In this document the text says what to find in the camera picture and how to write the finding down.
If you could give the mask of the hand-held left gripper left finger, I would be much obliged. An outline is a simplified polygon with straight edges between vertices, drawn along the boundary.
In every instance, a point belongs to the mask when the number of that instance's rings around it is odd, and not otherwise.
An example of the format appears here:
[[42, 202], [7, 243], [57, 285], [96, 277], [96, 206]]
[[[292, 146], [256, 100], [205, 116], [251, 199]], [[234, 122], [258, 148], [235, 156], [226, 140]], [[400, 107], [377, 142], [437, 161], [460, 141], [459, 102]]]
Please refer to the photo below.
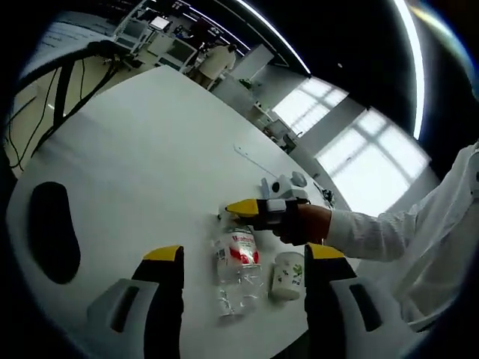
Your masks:
[[87, 310], [86, 346], [97, 358], [179, 358], [183, 315], [184, 249], [144, 255]]

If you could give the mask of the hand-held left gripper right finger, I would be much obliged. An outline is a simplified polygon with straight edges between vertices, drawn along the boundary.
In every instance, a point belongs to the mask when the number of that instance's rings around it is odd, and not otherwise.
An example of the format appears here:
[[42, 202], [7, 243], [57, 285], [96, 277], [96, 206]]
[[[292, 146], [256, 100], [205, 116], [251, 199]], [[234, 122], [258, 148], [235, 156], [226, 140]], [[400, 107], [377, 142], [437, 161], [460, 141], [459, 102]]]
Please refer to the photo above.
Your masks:
[[390, 293], [340, 251], [306, 244], [304, 279], [310, 358], [401, 358], [414, 342]]

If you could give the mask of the person's right hand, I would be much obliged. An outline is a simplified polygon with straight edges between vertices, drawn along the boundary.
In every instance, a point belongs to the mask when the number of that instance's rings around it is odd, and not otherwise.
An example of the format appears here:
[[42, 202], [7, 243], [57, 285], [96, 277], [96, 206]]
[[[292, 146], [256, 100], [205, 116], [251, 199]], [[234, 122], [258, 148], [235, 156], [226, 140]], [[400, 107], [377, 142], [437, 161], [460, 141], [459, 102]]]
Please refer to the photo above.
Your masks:
[[283, 243], [293, 246], [321, 244], [328, 236], [332, 219], [330, 209], [311, 204], [299, 204], [296, 216], [272, 232]]

